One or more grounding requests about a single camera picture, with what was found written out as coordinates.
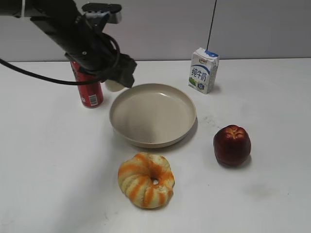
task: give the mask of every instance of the plate rim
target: plate rim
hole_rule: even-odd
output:
[[[179,135],[177,138],[175,138],[173,140],[170,140],[170,141],[167,141],[167,142],[153,142],[153,143],[140,142],[140,141],[134,140],[132,138],[129,138],[128,136],[126,136],[123,133],[121,133],[119,130],[116,129],[116,127],[112,123],[112,115],[113,115],[112,109],[115,108],[116,102],[118,101],[118,99],[122,98],[122,96],[126,95],[126,93],[131,91],[133,88],[142,87],[142,86],[151,86],[151,85],[166,86],[168,88],[172,88],[172,89],[175,89],[175,90],[179,91],[181,94],[183,94],[190,101],[190,103],[191,103],[191,105],[192,105],[192,107],[194,109],[194,112],[193,112],[194,113],[194,118],[192,120],[191,126],[184,133],[182,133],[181,135]],[[189,97],[189,95],[187,95],[184,91],[182,91],[182,90],[180,90],[180,89],[178,89],[176,87],[173,87],[173,86],[170,86],[170,85],[167,85],[167,84],[162,84],[162,83],[144,83],[144,84],[139,84],[139,85],[133,86],[132,88],[129,88],[127,90],[124,90],[122,93],[120,93],[114,99],[113,103],[110,106],[110,110],[109,110],[109,121],[110,121],[110,124],[111,124],[112,128],[118,134],[120,134],[123,138],[125,138],[127,141],[133,142],[133,143],[131,143],[132,145],[135,145],[135,146],[139,145],[140,147],[143,147],[143,148],[160,148],[160,147],[170,146],[170,145],[173,145],[173,144],[179,142],[180,140],[182,140],[184,137],[186,137],[188,135],[189,131],[194,126],[196,119],[197,119],[196,108],[195,108],[194,102]]]

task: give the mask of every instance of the donut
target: donut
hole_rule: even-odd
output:
[[[121,164],[118,183],[134,205],[152,209],[171,198],[175,180],[166,158],[141,152]]]

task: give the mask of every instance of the red soda can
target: red soda can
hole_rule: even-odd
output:
[[[77,82],[90,81],[95,79],[94,75],[85,74],[80,71],[80,65],[76,62],[70,62]],[[88,108],[96,108],[104,100],[101,82],[78,86],[82,104]]]

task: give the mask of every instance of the carton lid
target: carton lid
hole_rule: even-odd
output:
[[[204,57],[206,59],[215,59],[217,57],[219,57],[218,54],[214,53],[214,52],[211,52],[211,51],[208,51],[204,48],[199,48],[195,51],[197,54],[199,54],[201,57]]]

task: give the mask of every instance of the white wall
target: white wall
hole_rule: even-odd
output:
[[[205,47],[214,0],[94,0],[119,3],[123,20],[108,25],[121,51],[137,60],[188,60]],[[86,0],[77,0],[81,8]],[[8,61],[64,60],[63,51],[30,22],[0,17],[0,57]]]
[[[218,0],[209,50],[229,59],[311,57],[311,0]]]
[[[184,60],[207,44],[214,0],[110,0],[123,21],[108,25],[137,60]],[[77,0],[79,8],[86,0]],[[311,57],[311,0],[218,0],[209,50],[221,58]],[[0,57],[64,60],[64,52],[30,22],[0,17]]]

